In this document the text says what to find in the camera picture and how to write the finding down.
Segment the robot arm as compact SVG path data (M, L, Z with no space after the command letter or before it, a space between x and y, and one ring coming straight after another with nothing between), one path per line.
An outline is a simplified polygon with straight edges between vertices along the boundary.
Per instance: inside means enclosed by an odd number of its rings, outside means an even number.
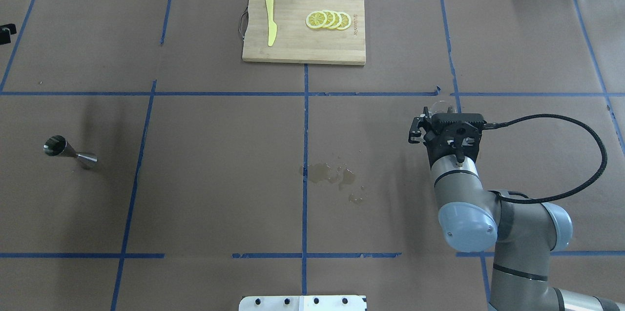
M484 189L476 161L483 131L536 118L576 124L596 142L601 162L576 188L558 195L530 198L505 189ZM572 220L555 202L596 182L607 166L607 151L596 131L574 118L535 114L508 122L489 123L479 113L433 113L424 108L413 119L408 142L422 143L439 209L438 220L447 244L460 252L494 249L489 311L622 311L623 303L580 294L549 284L550 257L566 249Z

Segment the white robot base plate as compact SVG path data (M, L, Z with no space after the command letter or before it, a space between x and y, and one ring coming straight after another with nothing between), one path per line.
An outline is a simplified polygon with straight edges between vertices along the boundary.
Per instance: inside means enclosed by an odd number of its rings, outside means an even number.
M260 295L242 298L239 311L366 311L361 295Z

